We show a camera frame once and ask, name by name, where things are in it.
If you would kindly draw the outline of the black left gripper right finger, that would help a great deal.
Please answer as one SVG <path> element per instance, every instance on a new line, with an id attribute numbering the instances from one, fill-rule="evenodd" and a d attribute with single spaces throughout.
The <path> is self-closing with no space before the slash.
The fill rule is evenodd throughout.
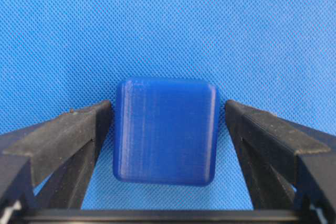
<path id="1" fill-rule="evenodd" d="M 234 100 L 225 122 L 255 209 L 335 215 L 335 136 Z"/>

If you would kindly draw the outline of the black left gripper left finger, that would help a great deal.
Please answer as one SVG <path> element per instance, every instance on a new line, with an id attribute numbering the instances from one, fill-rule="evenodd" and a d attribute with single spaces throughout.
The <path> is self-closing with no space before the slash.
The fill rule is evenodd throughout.
<path id="1" fill-rule="evenodd" d="M 108 100 L 1 135 L 1 212 L 79 209 L 112 122 Z"/>

